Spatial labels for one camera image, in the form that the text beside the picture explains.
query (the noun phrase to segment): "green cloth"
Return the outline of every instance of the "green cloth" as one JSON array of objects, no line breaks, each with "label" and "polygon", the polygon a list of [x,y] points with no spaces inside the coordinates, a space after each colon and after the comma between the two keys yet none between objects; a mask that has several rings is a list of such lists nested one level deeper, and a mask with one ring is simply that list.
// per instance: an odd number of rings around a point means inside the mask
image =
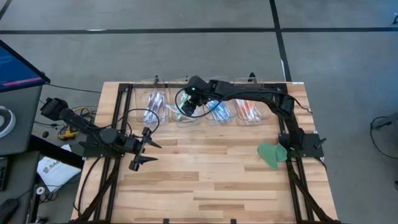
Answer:
[{"label": "green cloth", "polygon": [[278,168],[278,162],[284,162],[287,159],[287,150],[281,144],[271,145],[266,142],[259,144],[258,154],[273,169]]}]

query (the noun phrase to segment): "monitor screen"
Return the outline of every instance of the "monitor screen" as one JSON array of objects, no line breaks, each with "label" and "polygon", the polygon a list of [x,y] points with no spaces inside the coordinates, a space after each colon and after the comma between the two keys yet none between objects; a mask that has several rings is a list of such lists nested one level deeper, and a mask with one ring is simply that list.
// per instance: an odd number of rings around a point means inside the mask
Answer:
[{"label": "monitor screen", "polygon": [[0,92],[43,85],[45,82],[44,75],[29,62],[5,44],[0,45]]}]

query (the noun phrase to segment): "clear plastic bin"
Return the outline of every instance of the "clear plastic bin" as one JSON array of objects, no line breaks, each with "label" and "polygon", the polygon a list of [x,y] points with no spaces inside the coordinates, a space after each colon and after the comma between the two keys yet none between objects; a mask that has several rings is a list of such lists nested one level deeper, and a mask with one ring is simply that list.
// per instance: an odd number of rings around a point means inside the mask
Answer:
[{"label": "clear plastic bin", "polygon": [[[260,84],[262,80],[259,80],[256,77],[242,77],[236,78],[234,81],[234,85],[243,84],[249,85],[253,88],[260,88]],[[260,125],[264,120],[268,119],[271,116],[271,111],[269,107],[262,102],[258,101],[249,101],[249,100],[231,100],[234,102],[236,106],[236,110],[238,113],[238,118],[236,119],[236,123],[238,125],[247,126],[247,125]]]},{"label": "clear plastic bin", "polygon": [[[155,78],[141,80],[136,83],[134,88],[136,96],[136,108],[145,108],[152,110],[160,119],[160,124],[167,122],[169,110],[166,105],[169,103],[169,89],[165,87],[163,79],[158,78],[155,85]],[[142,85],[148,85],[148,88],[142,88]],[[145,123],[145,126],[152,127],[157,125],[157,119],[150,111],[137,111],[137,120]]]},{"label": "clear plastic bin", "polygon": [[[228,82],[228,77],[208,77],[204,78],[204,81],[208,82],[210,80],[220,80]],[[233,101],[210,101],[203,107],[205,113],[211,111],[215,106],[217,106],[212,112],[207,114],[205,117],[210,124],[227,124],[237,115],[236,106]]]},{"label": "clear plastic bin", "polygon": [[[190,118],[188,116],[185,116],[179,112],[177,109],[177,106],[179,108],[182,107],[183,103],[189,99],[188,95],[184,92],[181,91],[178,96],[177,96],[177,105],[175,103],[176,97],[175,95],[182,89],[183,85],[186,85],[189,81],[189,77],[185,78],[178,78],[176,80],[171,80],[169,81],[169,84],[171,84],[169,87],[169,93],[170,93],[170,104],[167,105],[167,108],[169,109],[171,113],[172,120],[175,122],[175,124],[178,127],[187,127],[187,126],[193,126],[193,125],[198,125],[201,123],[201,118]],[[181,87],[173,87],[172,84],[179,84]],[[202,115],[203,112],[203,107],[197,107],[195,112],[192,114],[192,116],[200,116]]]}]

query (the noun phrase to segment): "wooden table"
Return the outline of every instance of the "wooden table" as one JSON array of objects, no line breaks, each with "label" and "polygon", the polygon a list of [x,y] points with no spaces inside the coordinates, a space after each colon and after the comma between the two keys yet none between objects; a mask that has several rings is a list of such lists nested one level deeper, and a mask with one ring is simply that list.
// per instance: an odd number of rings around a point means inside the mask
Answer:
[{"label": "wooden table", "polygon": [[[118,82],[104,83],[96,125],[111,123],[118,85]],[[287,86],[290,95],[309,107],[302,83],[287,83]],[[134,94],[131,108],[146,101],[141,97],[136,99]],[[314,132],[311,114],[297,105],[295,114],[306,133]],[[134,133],[139,134],[143,124],[137,121],[134,111],[128,121]],[[237,219],[238,223],[295,223],[286,165],[279,163],[279,168],[273,170],[257,155],[257,145],[276,144],[278,134],[279,124],[274,114],[259,126],[238,126],[235,121],[214,126],[204,119],[196,126],[184,128],[178,127],[169,114],[167,123],[152,136],[163,148],[146,147],[146,155],[159,161],[149,162],[134,172],[128,169],[133,155],[126,154],[122,159],[112,222],[161,223],[169,218],[171,223],[229,223],[231,219]],[[82,180],[93,161],[85,162]],[[337,219],[325,168],[315,159],[304,158],[303,163],[310,193],[326,214]],[[102,167],[103,159],[88,178],[82,208],[89,205],[98,191]],[[306,218],[303,198],[299,195],[302,216]],[[101,217],[105,216],[107,202],[105,195]]]}]

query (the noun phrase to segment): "white roll of tape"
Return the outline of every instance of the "white roll of tape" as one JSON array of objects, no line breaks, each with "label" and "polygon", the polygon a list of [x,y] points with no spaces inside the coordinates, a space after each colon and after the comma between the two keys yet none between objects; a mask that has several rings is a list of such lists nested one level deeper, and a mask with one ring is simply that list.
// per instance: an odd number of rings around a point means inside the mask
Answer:
[{"label": "white roll of tape", "polygon": [[0,106],[0,117],[0,138],[3,138],[12,131],[15,126],[16,119],[11,110],[3,106]]},{"label": "white roll of tape", "polygon": [[36,189],[36,194],[38,194],[38,195],[42,195],[42,194],[44,194],[44,192],[45,192],[45,188],[44,187],[38,187]]}]

